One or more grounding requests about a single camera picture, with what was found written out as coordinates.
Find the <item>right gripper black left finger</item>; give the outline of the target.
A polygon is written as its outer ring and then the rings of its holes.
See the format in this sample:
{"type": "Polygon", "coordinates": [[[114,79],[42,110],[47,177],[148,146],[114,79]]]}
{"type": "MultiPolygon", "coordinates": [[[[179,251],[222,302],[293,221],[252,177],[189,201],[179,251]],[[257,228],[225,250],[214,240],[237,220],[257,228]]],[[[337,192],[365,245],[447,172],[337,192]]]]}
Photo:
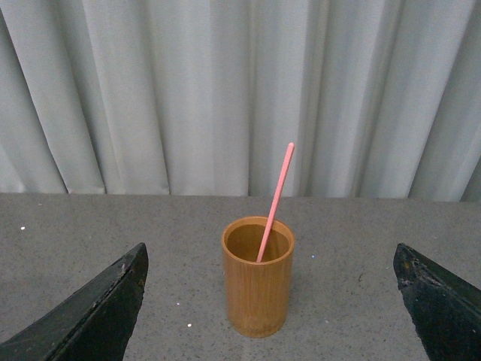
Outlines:
{"type": "Polygon", "coordinates": [[[1,344],[3,360],[121,360],[144,299],[144,243],[1,344]]]}

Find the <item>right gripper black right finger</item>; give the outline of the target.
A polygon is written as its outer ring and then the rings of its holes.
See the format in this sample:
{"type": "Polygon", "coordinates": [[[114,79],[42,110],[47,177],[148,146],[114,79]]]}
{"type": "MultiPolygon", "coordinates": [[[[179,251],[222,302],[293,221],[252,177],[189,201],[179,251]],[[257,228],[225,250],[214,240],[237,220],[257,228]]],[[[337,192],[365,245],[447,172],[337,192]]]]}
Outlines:
{"type": "Polygon", "coordinates": [[[480,290],[405,244],[393,269],[430,360],[480,359],[480,290]]]}

